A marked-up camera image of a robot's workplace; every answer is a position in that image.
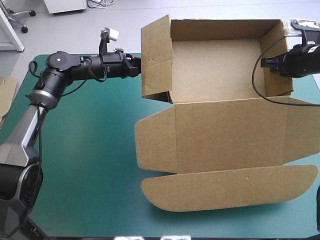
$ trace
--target box side wall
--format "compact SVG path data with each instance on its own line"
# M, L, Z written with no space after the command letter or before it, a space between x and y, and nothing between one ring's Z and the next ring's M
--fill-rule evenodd
M279 19L173 19L171 38L173 41L259 39L280 22Z
M285 36L284 24L280 22L271 31L260 39L261 52L263 53L277 40ZM270 50L268 50L264 57L273 57L279 54L286 53L288 51L287 40L282 39L275 44ZM277 73L270 72L270 68L264 67L264 78L266 94L268 97L279 96L279 95L290 95L293 91L293 82L291 77L280 76Z
M152 99L171 88L172 40L167 15L141 29L141 94Z

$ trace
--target white cabinet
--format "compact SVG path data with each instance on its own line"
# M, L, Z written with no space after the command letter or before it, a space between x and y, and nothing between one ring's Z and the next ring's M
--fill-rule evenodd
M44 0L50 14L87 8L87 0Z

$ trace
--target cardboard flap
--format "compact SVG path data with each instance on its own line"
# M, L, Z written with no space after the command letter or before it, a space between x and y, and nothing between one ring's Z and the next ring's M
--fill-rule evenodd
M172 89L172 55L169 15L141 29L142 97Z
M141 188L152 204L167 211L215 210L294 199L317 172L313 165L294 165L174 174L147 178Z
M138 121L135 125L135 139L140 168L177 172L174 107Z
M308 102L289 99L290 103ZM320 108L288 106L283 163L320 152Z
M17 86L17 79L9 77L6 81L0 76L0 118L6 115L11 107Z
M271 31L269 31L260 39L261 52L264 52L273 43L275 43L278 39L284 36L284 24L280 22L277 26L275 26ZM276 45L274 45L269 51L267 51L264 57L273 57L279 54L283 54L287 51L287 40L282 39ZM282 94L293 91L294 88L291 77L280 76L277 73L270 72L269 67L264 67L263 71L267 96L280 96Z

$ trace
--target gray floor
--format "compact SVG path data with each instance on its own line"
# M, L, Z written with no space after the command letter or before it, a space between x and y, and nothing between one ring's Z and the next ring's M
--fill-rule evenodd
M25 51L0 52L0 76L13 75L19 84L35 56L56 51L96 53L100 29L110 27L120 31L118 42L109 49L123 48L139 53L140 29L169 14L173 19L275 19L290 17L319 19L317 0L119 0L107 9L87 9L82 13L49 14L43 0L10 0L15 11L34 9L35 17L22 20L29 32L22 34L14 26Z

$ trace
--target open cardboard box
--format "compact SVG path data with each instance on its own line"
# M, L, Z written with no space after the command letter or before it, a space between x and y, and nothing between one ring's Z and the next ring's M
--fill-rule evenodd
M313 165L283 164L320 152L320 110L255 93L258 56L285 35L272 20L171 20L141 30L142 97L173 106L135 126L138 165L177 173L145 179L148 200L174 212L275 203L303 194ZM280 41L265 56L287 52ZM268 97L290 98L292 79L257 68Z

